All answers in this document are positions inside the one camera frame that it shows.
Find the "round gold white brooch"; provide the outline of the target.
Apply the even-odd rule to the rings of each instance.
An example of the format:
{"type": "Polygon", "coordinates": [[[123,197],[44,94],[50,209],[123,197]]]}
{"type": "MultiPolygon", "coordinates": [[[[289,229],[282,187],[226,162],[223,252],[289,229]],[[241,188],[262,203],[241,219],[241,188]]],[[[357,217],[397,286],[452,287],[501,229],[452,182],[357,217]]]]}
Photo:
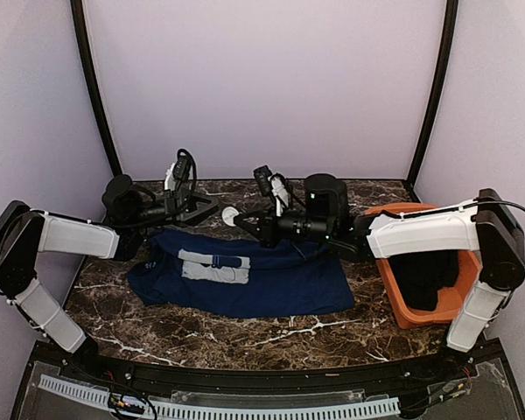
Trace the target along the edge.
{"type": "Polygon", "coordinates": [[[224,223],[229,227],[235,227],[235,218],[240,212],[233,206],[225,207],[221,212],[221,218],[224,223]]]}

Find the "blue printed t-shirt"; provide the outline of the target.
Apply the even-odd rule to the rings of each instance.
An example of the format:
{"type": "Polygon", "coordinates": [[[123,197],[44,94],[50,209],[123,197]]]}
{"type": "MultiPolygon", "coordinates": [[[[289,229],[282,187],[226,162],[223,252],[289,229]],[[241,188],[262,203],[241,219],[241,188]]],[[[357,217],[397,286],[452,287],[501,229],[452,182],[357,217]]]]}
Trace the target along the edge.
{"type": "Polygon", "coordinates": [[[236,319],[342,312],[354,296],[340,259],[322,244],[222,240],[166,229],[128,273],[146,305],[173,304],[236,319]]]}

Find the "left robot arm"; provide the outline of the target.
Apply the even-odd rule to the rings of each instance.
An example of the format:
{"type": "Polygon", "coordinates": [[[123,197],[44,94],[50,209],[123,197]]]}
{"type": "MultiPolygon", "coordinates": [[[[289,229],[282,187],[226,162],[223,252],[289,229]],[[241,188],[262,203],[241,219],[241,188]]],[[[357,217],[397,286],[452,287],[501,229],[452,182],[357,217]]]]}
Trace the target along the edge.
{"type": "Polygon", "coordinates": [[[151,228],[196,226],[219,208],[215,197],[194,185],[168,179],[156,195],[126,174],[112,178],[101,197],[103,223],[32,209],[13,200],[0,215],[0,296],[38,331],[72,354],[71,365],[88,382],[106,374],[97,345],[39,280],[37,256],[44,252],[131,260],[151,228]]]}

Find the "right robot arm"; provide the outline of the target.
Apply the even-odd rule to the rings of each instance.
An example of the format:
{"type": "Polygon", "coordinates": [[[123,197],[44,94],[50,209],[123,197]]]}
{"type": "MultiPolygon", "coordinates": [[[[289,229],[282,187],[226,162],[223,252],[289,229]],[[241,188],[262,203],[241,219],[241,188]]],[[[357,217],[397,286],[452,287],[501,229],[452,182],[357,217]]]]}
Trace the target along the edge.
{"type": "Polygon", "coordinates": [[[316,242],[345,261],[376,263],[401,328],[448,325],[447,346],[429,361],[439,380],[461,368],[462,353],[525,280],[522,227],[493,189],[453,206],[402,203],[355,216],[347,185],[330,174],[306,178],[303,197],[267,168],[255,180],[269,205],[229,210],[229,223],[266,248],[316,242]]]}

